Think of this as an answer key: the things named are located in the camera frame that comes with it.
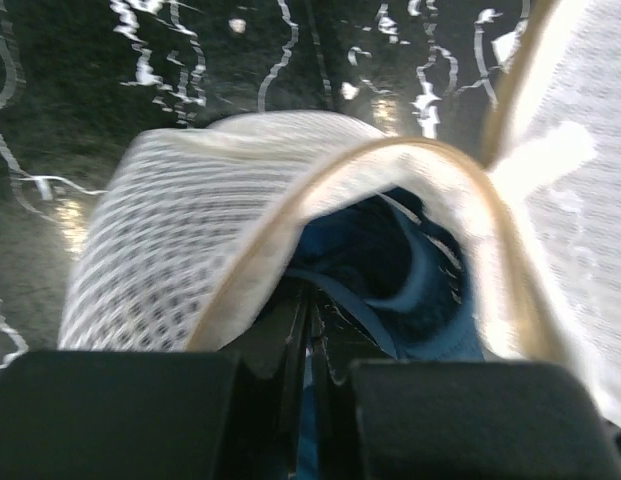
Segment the dark blue bra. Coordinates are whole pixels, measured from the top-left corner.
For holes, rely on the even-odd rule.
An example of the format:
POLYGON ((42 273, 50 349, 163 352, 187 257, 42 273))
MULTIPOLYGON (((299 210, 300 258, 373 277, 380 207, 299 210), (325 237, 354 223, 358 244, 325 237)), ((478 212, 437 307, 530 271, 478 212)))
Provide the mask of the dark blue bra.
POLYGON ((296 475, 478 479, 463 400, 484 358, 460 246, 395 188, 311 221, 286 268, 314 291, 296 475))

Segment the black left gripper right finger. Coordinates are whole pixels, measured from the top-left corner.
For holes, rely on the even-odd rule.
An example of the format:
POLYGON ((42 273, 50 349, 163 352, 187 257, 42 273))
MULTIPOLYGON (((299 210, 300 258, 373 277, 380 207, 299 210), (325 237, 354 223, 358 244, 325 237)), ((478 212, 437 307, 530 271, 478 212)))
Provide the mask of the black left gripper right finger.
POLYGON ((323 479, 621 479, 621 451, 561 367, 395 361, 328 299, 312 335, 323 479))

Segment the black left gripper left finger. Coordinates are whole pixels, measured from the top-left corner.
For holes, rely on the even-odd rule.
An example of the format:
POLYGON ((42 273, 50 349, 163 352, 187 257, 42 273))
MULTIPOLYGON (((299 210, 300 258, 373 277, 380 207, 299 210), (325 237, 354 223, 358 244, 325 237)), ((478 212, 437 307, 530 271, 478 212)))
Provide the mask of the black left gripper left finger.
POLYGON ((36 351, 0 374, 0 479, 286 479, 310 288, 214 353, 36 351))

